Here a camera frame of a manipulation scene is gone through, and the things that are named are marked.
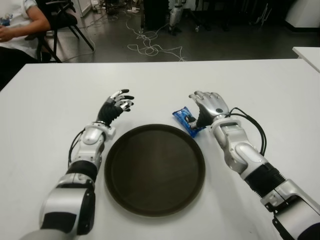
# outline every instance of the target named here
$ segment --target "person's arm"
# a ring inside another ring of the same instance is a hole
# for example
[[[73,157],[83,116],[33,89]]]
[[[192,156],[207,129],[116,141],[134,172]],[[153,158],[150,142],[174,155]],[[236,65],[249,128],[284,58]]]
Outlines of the person's arm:
[[[8,28],[0,25],[0,43],[10,41],[13,38],[27,36],[50,30],[50,24],[37,6],[32,6],[26,11],[32,22],[26,26]]]

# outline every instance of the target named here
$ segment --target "round tray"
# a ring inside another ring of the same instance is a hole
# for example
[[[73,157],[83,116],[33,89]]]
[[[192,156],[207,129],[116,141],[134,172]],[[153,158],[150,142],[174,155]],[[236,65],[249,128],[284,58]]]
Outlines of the round tray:
[[[197,143],[168,125],[137,127],[112,146],[105,164],[107,188],[128,211],[161,217],[174,214],[200,192],[205,161]]]

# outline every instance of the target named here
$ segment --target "white shirt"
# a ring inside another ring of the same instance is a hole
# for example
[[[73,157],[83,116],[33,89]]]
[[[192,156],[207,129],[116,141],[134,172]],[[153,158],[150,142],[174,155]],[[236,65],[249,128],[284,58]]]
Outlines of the white shirt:
[[[33,6],[37,6],[35,0],[3,0],[0,3],[0,18],[5,19],[6,15],[12,15],[10,26],[7,28],[26,26],[32,22],[26,11]],[[36,59],[38,40],[26,41],[25,38],[25,36],[20,36],[7,42],[0,42],[0,47],[18,49]]]

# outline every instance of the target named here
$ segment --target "white table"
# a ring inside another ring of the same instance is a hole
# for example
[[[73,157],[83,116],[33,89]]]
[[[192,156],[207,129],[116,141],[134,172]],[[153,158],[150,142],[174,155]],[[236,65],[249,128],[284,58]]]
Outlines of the white table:
[[[215,91],[263,126],[266,158],[320,202],[319,74],[302,59],[168,63],[26,65],[0,93],[1,239],[39,227],[39,210],[67,170],[74,136],[94,121],[105,99],[129,88],[130,113],[112,124],[122,134],[145,124],[182,128],[172,112],[198,108],[188,95]],[[251,142],[260,136],[245,120]],[[145,218],[126,212],[106,191],[104,163],[96,181],[95,224],[81,240],[274,240],[272,214],[227,167],[207,129],[195,138],[206,163],[202,192],[183,211]]]
[[[320,73],[320,47],[294,46],[292,50]]]

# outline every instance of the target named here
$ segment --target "robot finger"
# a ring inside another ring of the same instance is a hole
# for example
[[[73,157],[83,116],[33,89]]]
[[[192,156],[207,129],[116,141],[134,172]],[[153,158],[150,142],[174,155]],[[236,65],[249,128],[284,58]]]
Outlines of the robot finger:
[[[204,95],[205,95],[208,99],[214,97],[214,96],[211,94],[211,92],[208,92],[208,91],[206,91],[206,92],[204,93]]]
[[[205,94],[202,91],[195,91],[194,94],[199,96],[199,98],[204,99]]]
[[[128,100],[125,103],[120,105],[120,108],[122,108],[123,111],[128,110],[133,105],[132,101]]]
[[[195,94],[190,94],[189,98],[193,99],[193,101],[195,101],[196,104],[198,104],[199,101],[201,100],[201,98]]]
[[[133,100],[133,99],[135,99],[135,97],[133,97],[133,96],[128,96],[128,95],[119,95],[119,96],[117,96],[117,97],[114,99],[114,101],[115,101],[115,102],[118,102],[118,101],[120,101],[120,100],[122,100],[122,99]]]
[[[110,98],[115,100],[120,94],[125,94],[128,92],[129,92],[129,89],[122,89],[122,90],[116,91],[114,94],[110,96]]]
[[[128,102],[128,101],[130,101],[130,100],[129,100],[129,99],[122,99],[122,100],[120,100],[120,101],[116,101],[116,102],[114,103],[114,106],[119,107],[119,106],[121,106],[122,104],[125,104],[125,103]]]
[[[216,99],[221,98],[220,95],[216,92],[211,92],[210,95],[211,95],[211,98],[216,98]]]

